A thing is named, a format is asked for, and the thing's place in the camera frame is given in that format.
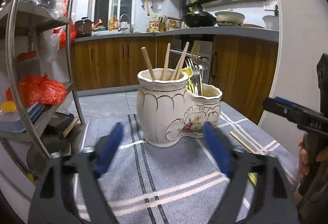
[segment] wooden chopstick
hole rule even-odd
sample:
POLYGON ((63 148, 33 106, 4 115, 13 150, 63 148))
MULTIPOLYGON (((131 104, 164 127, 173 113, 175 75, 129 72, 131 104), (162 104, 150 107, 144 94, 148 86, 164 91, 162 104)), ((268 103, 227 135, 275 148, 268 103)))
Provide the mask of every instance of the wooden chopstick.
POLYGON ((186 58, 186 53, 187 53, 188 47, 189 47, 189 42, 186 43, 186 46, 185 46, 185 48, 183 50, 183 53, 182 53, 182 55, 181 55, 181 57, 179 59, 179 62, 177 64, 177 66, 175 67, 174 73, 173 73, 173 75, 171 77, 171 81, 178 80, 178 78, 180 77, 181 69, 182 69, 184 60, 186 58))
MULTIPOLYGON (((233 131, 230 131, 229 134, 236 139, 240 144, 242 144, 249 152, 256 154, 255 151, 250 148, 248 145, 246 145, 233 131)), ((255 187, 257 183, 257 178, 254 176, 253 173, 248 174, 248 179, 251 182, 251 184, 255 187)))
POLYGON ((141 51, 142 51, 142 54, 144 56, 145 63, 147 65, 147 67, 148 67, 148 70, 149 70, 149 73, 150 73, 151 78, 153 80, 156 80, 155 75, 154 75, 154 72, 153 72, 153 67, 151 66, 151 62, 150 62, 150 58, 149 58, 149 55, 148 55, 147 48, 146 47, 142 47, 141 48, 141 51))
POLYGON ((168 43, 166 48, 162 81, 166 81, 166 77, 167 77, 167 68, 169 67, 169 59, 170 59, 170 48, 171 48, 171 44, 168 43))

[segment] cabinet handle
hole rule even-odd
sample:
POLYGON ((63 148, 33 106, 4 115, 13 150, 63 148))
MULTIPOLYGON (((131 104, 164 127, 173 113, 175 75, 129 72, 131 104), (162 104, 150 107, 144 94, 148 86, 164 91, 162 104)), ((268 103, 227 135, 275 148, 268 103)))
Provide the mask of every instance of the cabinet handle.
POLYGON ((216 56, 218 55, 218 53, 216 51, 214 51, 213 57, 212 57, 212 77, 215 77, 215 74, 213 73, 214 71, 216 71, 216 56))

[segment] gray tablecloth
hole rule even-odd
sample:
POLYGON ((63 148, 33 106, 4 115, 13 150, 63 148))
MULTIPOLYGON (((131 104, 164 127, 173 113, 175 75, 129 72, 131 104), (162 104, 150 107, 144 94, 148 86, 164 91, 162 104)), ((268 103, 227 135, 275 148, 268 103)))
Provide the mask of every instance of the gray tablecloth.
MULTIPOLYGON (((184 137, 172 147, 153 147, 143 140, 134 114, 123 119, 90 120, 84 146, 94 145, 99 137, 109 134, 118 121, 124 124, 124 138, 99 184, 119 223, 207 223, 229 180, 218 170, 203 139, 184 137)), ((257 153, 278 157, 288 180, 295 183, 297 159, 224 102, 218 127, 233 144, 239 145, 230 131, 257 153)), ((248 183, 236 221, 247 216, 253 194, 254 188, 248 183)), ((80 216, 90 220, 79 185, 76 203, 80 216)))

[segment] tile floor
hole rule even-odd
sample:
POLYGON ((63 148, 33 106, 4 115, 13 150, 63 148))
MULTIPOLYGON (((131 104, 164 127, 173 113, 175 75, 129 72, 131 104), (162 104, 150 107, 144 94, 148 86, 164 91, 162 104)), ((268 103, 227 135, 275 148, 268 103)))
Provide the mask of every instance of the tile floor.
MULTIPOLYGON (((112 118, 137 113, 137 91, 79 98, 85 122, 92 118, 112 118)), ((74 101, 68 108, 77 116, 74 101)))

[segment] person's arm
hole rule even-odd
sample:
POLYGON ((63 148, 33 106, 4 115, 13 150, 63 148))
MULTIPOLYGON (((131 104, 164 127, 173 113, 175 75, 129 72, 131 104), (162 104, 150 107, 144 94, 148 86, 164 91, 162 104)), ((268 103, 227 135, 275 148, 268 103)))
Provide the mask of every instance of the person's arm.
MULTIPOLYGON (((300 174, 300 178, 307 175, 310 171, 310 168, 307 166, 309 161, 309 155, 304 148, 304 137, 302 137, 298 143, 298 146, 301 147, 300 152, 298 154, 298 172, 300 174)), ((324 160, 328 160, 328 147, 322 150, 315 159, 317 162, 322 162, 324 160)))

